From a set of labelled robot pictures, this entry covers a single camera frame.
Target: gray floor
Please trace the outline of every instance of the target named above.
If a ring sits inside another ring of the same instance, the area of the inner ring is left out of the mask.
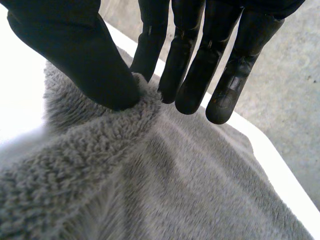
[[[100,13],[134,41],[142,30],[138,0],[102,1]],[[264,47],[236,106],[236,112],[273,142],[320,209],[320,1],[308,0],[286,19]],[[170,11],[160,58],[166,60],[174,34]],[[209,87],[224,69],[236,31]]]

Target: robotic hand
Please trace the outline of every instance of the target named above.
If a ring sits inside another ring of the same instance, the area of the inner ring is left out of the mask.
[[[130,69],[98,14],[100,0],[0,0],[0,4],[8,9],[9,24],[24,43],[70,77],[87,97],[123,110],[140,98],[131,72],[149,81],[155,70],[166,38],[169,1],[138,0],[143,31]],[[240,19],[232,53],[206,109],[209,121],[225,123],[264,45],[303,2],[172,0],[175,34],[159,83],[163,102],[175,101],[183,114],[197,111]],[[203,37],[186,75],[204,8]]]
[[[143,31],[130,69],[149,81],[166,38],[169,0],[138,2]],[[231,55],[205,112],[210,122],[224,124],[230,118],[263,47],[283,25],[284,18],[297,10],[304,0],[239,2],[172,0],[175,33],[159,83],[164,103],[175,101],[177,110],[186,115],[197,111],[240,19]],[[186,73],[204,8],[203,37]]]

